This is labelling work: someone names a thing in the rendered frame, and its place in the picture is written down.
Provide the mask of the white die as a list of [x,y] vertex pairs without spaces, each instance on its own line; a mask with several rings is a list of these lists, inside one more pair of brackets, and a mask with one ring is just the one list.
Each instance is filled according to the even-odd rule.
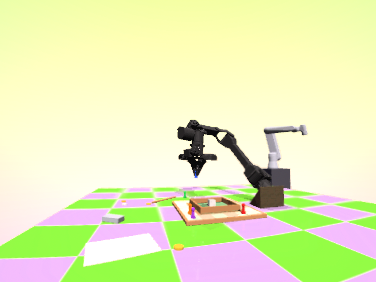
[[208,199],[208,206],[216,206],[216,200],[215,199]]

